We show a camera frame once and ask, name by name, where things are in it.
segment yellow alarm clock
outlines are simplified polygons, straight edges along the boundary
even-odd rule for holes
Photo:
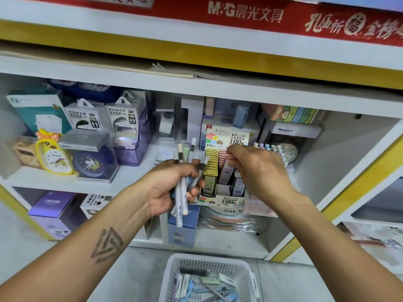
[[[42,167],[51,173],[58,175],[70,175],[73,173],[73,164],[67,153],[63,151],[57,141],[59,134],[47,132],[40,128],[36,133],[36,152]]]

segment person's right hand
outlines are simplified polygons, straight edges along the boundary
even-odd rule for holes
[[[249,191],[273,210],[284,202],[299,198],[278,154],[262,148],[245,145],[231,145],[227,153],[235,159],[230,166],[235,167]]]

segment clear plastic bag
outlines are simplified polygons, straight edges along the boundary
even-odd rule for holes
[[[388,248],[388,254],[403,264],[403,228],[364,223],[343,223],[358,239],[371,238],[381,241]]]
[[[259,235],[267,229],[269,219],[244,214],[241,208],[200,207],[198,227],[245,231]]]

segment purple lid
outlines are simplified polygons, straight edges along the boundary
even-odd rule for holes
[[[71,192],[47,192],[32,206],[28,215],[58,218],[75,195]]]

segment forearm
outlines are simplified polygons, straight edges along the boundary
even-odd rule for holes
[[[0,301],[86,301],[147,221],[146,202],[122,191],[102,211],[0,287]]]
[[[315,264],[336,301],[401,301],[403,283],[337,229],[311,201],[285,202],[279,217]]]

